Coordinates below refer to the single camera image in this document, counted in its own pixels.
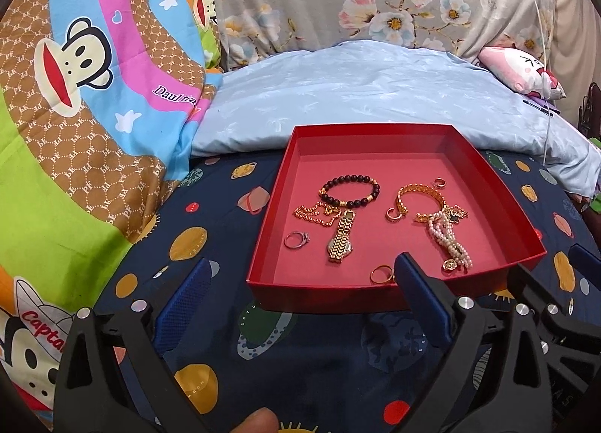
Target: pearl necklace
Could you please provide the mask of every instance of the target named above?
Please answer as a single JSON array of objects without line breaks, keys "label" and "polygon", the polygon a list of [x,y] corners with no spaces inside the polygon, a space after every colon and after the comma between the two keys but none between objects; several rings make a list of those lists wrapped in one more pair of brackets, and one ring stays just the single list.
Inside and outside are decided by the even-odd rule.
[{"label": "pearl necklace", "polygon": [[472,259],[464,246],[455,238],[453,223],[444,211],[436,212],[430,216],[428,232],[436,243],[445,248],[451,256],[450,260],[445,261],[444,270],[453,271],[457,267],[463,267],[464,273],[467,273],[468,269],[472,268]]}]

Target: paul frank logo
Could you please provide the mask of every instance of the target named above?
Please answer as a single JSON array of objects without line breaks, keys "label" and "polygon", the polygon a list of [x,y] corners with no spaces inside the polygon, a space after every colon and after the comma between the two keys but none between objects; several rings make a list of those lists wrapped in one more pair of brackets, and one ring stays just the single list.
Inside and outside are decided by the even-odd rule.
[{"label": "paul frank logo", "polygon": [[194,96],[188,96],[188,95],[184,95],[184,94],[176,94],[176,93],[168,91],[166,89],[166,87],[160,86],[160,85],[156,89],[154,89],[152,91],[152,93],[155,96],[159,96],[160,98],[166,99],[167,101],[171,101],[171,102],[188,102],[188,103],[192,104],[193,106],[195,106],[196,103],[198,102],[198,100]]}]

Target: brown monogram pattern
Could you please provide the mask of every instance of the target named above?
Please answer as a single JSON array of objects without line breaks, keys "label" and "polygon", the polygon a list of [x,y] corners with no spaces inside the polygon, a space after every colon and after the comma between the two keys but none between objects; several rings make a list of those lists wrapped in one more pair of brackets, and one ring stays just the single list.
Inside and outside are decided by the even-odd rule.
[{"label": "brown monogram pattern", "polygon": [[43,38],[52,38],[48,0],[13,0],[0,25],[0,85],[10,116],[56,185],[133,241],[174,184],[162,182],[156,157],[125,154],[85,104],[70,118],[50,109],[34,77]]},{"label": "brown monogram pattern", "polygon": [[193,62],[152,14],[148,0],[130,0],[133,20],[153,63],[188,86],[202,89],[204,68]]}]

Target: blue gripper pad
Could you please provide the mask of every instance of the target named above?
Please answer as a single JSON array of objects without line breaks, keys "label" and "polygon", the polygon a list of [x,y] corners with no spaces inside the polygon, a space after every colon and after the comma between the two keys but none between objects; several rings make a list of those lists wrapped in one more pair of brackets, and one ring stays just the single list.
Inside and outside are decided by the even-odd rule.
[{"label": "blue gripper pad", "polygon": [[211,265],[200,259],[154,322],[153,346],[159,356],[173,350],[211,284]]},{"label": "blue gripper pad", "polygon": [[407,252],[394,261],[394,276],[428,342],[435,348],[449,348],[453,343],[452,317],[428,285],[427,279],[432,278],[426,277]]},{"label": "blue gripper pad", "polygon": [[581,245],[572,245],[567,253],[570,265],[587,278],[597,289],[601,289],[601,260]]}]

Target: pink stuffed toy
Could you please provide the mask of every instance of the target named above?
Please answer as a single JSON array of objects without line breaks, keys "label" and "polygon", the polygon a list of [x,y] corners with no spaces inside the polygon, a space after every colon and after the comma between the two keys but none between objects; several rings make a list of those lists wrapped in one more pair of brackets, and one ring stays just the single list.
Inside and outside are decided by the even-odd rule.
[{"label": "pink stuffed toy", "polygon": [[[491,71],[513,92],[526,96],[544,98],[543,73],[545,66],[529,53],[515,48],[485,47],[478,55],[483,66]],[[546,71],[549,78],[550,90],[548,101],[556,101],[566,97],[557,78]]]}]

